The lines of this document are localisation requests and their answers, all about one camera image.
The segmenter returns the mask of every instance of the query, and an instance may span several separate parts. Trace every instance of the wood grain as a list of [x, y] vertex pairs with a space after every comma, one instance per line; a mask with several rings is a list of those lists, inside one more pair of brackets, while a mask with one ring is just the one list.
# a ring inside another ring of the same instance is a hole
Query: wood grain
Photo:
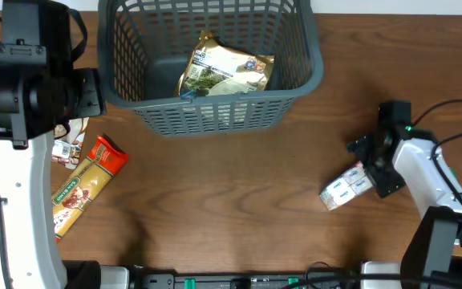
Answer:
[[[95, 67], [97, 14], [83, 14]], [[86, 148], [106, 134], [129, 163], [59, 245], [64, 259], [179, 272], [301, 271], [313, 261], [358, 266], [399, 260], [419, 215], [406, 189], [369, 192], [328, 212], [324, 185], [355, 162], [345, 143], [376, 126], [378, 103], [410, 100], [414, 116], [462, 98], [462, 17], [317, 15], [326, 71], [266, 131], [163, 138], [132, 112], [92, 118]], [[462, 130], [462, 106], [421, 124], [439, 138]], [[462, 185], [462, 139], [444, 147]], [[70, 171], [54, 165], [52, 189]]]

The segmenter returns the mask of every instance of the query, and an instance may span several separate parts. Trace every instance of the white wall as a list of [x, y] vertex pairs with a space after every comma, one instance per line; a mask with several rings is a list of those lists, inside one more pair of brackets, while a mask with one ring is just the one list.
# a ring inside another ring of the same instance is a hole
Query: white wall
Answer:
[[[304, 0], [315, 13], [459, 14], [462, 0]], [[57, 0], [76, 10], [97, 10], [98, 0]]]

